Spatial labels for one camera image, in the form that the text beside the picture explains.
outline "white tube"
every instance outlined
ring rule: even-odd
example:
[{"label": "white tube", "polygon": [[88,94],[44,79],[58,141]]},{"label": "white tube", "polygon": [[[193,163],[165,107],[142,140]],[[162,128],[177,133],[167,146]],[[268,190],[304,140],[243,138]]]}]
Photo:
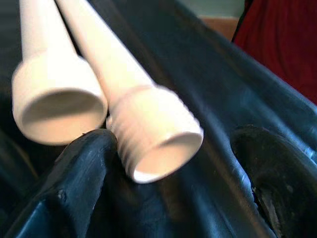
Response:
[{"label": "white tube", "polygon": [[109,103],[109,128],[127,174],[158,180],[200,148],[203,130],[177,95],[158,87],[86,0],[56,0]]},{"label": "white tube", "polygon": [[67,144],[105,120],[107,102],[79,58],[53,0],[20,0],[23,61],[12,79],[13,116],[43,144]]}]

